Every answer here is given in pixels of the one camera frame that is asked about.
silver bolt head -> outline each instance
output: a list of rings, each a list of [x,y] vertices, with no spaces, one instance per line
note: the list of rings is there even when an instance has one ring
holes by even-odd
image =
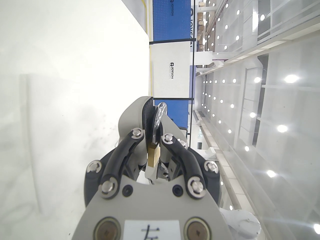
[[[164,136],[164,139],[167,141],[167,142],[170,142],[174,139],[173,135],[172,134],[166,134]]]
[[[107,180],[102,184],[101,189],[103,193],[111,192],[113,190],[113,183]]]
[[[200,181],[194,181],[191,186],[195,193],[201,193],[203,191],[203,184]]]
[[[140,135],[141,135],[141,131],[140,131],[139,129],[134,129],[133,132],[132,132],[132,134],[133,134],[134,136],[140,136]]]

metal screw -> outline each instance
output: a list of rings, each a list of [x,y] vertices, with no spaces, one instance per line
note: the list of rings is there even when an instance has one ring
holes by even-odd
[[[200,181],[194,181],[191,186],[195,193],[201,193],[203,191],[203,184]]]
[[[172,139],[174,138],[174,136],[172,134],[166,134],[164,136],[164,139],[167,141],[167,142],[170,142],[172,141]]]
[[[135,129],[133,130],[132,134],[133,134],[134,136],[137,136],[137,137],[138,137],[138,136],[141,135],[141,131],[140,131],[140,129],[135,128]]]
[[[105,181],[102,184],[102,192],[103,193],[108,193],[111,192],[113,190],[113,183],[110,182],[109,180]]]
[[[102,164],[99,160],[94,160],[92,162],[89,163],[89,165],[87,166],[87,173],[89,172],[96,172],[98,173],[102,168]]]

blue partition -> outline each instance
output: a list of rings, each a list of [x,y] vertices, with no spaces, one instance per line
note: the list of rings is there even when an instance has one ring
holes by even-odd
[[[188,100],[155,100],[158,105],[165,102],[168,106],[168,116],[178,127],[188,128]]]
[[[153,41],[190,39],[191,0],[153,0]]]

